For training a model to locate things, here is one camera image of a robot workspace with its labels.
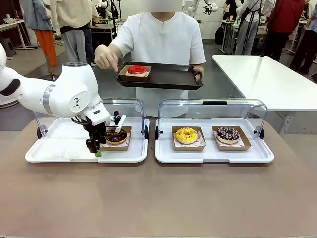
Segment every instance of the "person's hand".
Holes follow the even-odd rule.
[[[201,73],[201,74],[202,74],[202,77],[200,77],[200,74],[197,74],[197,75],[195,76],[196,82],[198,82],[199,80],[202,80],[202,79],[203,79],[204,74],[205,74],[204,67],[202,67],[201,65],[196,65],[196,66],[194,66],[194,72],[195,72],[195,73]]]
[[[101,69],[113,69],[117,73],[119,59],[115,52],[105,45],[97,46],[95,50],[95,63]]]

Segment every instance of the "yellow frosted donut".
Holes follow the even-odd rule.
[[[180,128],[176,132],[176,139],[182,144],[192,144],[198,139],[198,134],[192,128]]]

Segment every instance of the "donut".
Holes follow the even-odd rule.
[[[193,144],[198,139],[198,134],[192,128],[180,128],[176,132],[176,139],[182,144]]]
[[[220,127],[217,130],[217,138],[219,141],[225,144],[234,144],[238,142],[240,134],[232,127]]]
[[[119,133],[115,132],[115,129],[109,129],[106,132],[106,142],[109,145],[120,145],[127,139],[127,132],[121,130]]]
[[[134,77],[145,77],[147,76],[147,69],[142,66],[131,66],[128,69],[127,76],[134,76]]]

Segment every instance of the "clear plastic lid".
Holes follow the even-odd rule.
[[[119,116],[125,114],[127,116],[126,121],[135,121],[140,122],[143,136],[148,139],[147,129],[145,129],[144,125],[144,109],[143,103],[139,99],[115,99],[115,98],[103,98],[102,103],[104,104],[105,108],[109,111],[111,115],[114,114],[115,111],[119,112]],[[39,129],[37,131],[38,137],[41,138],[46,136],[49,133],[50,126],[58,119],[58,117],[45,115],[41,113],[36,113],[35,118],[38,123]]]
[[[256,99],[187,99],[164,100],[159,106],[156,138],[162,131],[162,123],[173,118],[220,119],[243,118],[254,127],[254,134],[263,137],[263,124],[267,115],[266,105]]]

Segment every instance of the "black tray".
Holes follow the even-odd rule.
[[[196,82],[192,66],[128,62],[123,67],[126,65],[151,66],[152,69],[146,82],[122,81],[119,75],[117,81],[124,87],[197,90],[203,85],[201,80]]]

